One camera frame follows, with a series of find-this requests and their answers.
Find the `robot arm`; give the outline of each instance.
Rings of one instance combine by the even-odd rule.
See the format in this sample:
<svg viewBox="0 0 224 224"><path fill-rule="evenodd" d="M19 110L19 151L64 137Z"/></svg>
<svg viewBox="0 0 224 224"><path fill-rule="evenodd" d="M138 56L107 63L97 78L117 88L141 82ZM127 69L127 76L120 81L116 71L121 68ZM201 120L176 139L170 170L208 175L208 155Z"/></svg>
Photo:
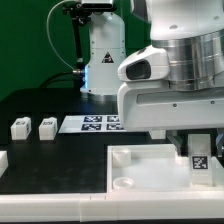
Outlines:
<svg viewBox="0 0 224 224"><path fill-rule="evenodd" d="M152 46L118 69L122 125L133 131L223 127L223 0L146 4Z"/></svg>

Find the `green backdrop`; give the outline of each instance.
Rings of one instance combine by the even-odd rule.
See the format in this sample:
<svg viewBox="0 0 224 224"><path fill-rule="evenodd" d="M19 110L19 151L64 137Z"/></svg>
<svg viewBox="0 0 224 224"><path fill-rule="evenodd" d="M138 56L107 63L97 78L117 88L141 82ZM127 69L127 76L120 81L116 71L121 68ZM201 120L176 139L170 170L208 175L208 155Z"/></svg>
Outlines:
<svg viewBox="0 0 224 224"><path fill-rule="evenodd" d="M46 20L60 0L0 1L0 100L23 88L37 88L48 77L70 70L52 51L47 39ZM149 25L130 14L130 1L117 0L119 14L126 24L127 54L150 44ZM62 57L75 66L75 46L69 16L59 7L50 23L53 43ZM88 27L81 29L84 59L89 60ZM51 87L71 87L57 83Z"/></svg>

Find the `black table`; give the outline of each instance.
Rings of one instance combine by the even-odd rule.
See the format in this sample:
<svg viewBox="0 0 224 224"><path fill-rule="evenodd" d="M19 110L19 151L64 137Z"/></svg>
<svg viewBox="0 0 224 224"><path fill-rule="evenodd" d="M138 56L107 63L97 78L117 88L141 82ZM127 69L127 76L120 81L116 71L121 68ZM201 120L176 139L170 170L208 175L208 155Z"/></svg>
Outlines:
<svg viewBox="0 0 224 224"><path fill-rule="evenodd" d="M39 140L44 118L66 115L117 114L115 102L94 102L74 89L19 90L0 102L0 150L7 151L9 168L0 179L0 195L106 192L107 146L167 143L152 141L146 132L57 134ZM17 118L30 117L26 141L12 141L10 127ZM126 221L122 223L223 223L223 220Z"/></svg>

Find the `white plastic housing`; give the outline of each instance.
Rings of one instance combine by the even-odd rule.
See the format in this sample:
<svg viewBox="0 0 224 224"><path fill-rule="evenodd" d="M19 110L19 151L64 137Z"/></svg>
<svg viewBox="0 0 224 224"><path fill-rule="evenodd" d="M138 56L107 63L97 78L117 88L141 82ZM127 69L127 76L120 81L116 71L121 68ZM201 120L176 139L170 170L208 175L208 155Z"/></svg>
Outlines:
<svg viewBox="0 0 224 224"><path fill-rule="evenodd" d="M152 40L189 38L224 28L222 0L146 1Z"/></svg>
<svg viewBox="0 0 224 224"><path fill-rule="evenodd" d="M58 125L56 118L44 119L39 126L40 140L54 140L57 131Z"/></svg>
<svg viewBox="0 0 224 224"><path fill-rule="evenodd" d="M31 119L18 118L11 126L12 140L26 140L31 132Z"/></svg>
<svg viewBox="0 0 224 224"><path fill-rule="evenodd" d="M122 62L118 68L119 78L124 82L131 81L127 77L127 67L142 60L148 61L151 67L151 75L147 80L165 79L169 75L170 62L166 50L149 46L133 53Z"/></svg>

